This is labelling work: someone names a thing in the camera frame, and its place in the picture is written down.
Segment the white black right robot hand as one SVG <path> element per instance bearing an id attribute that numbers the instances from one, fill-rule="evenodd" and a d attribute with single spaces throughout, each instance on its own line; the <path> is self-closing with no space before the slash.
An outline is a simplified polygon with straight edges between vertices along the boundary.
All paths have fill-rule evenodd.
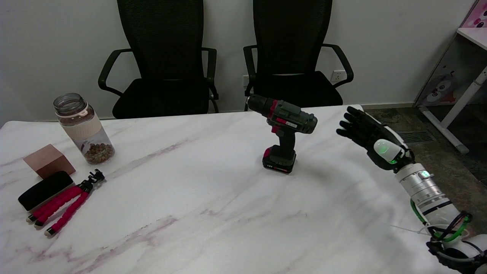
<path id="1" fill-rule="evenodd" d="M 415 163 L 415 155 L 402 138 L 388 125 L 380 123 L 374 117 L 354 107 L 347 107 L 343 115 L 345 120 L 339 122 L 340 128 L 336 133 L 342 137 L 351 139 L 355 144 L 367 151 L 370 160 L 383 170 L 393 170 L 396 174 L 401 168 Z M 404 153 L 402 156 L 394 155 L 391 160 L 386 160 L 374 149 L 374 144 L 384 139 L 397 145 Z"/>

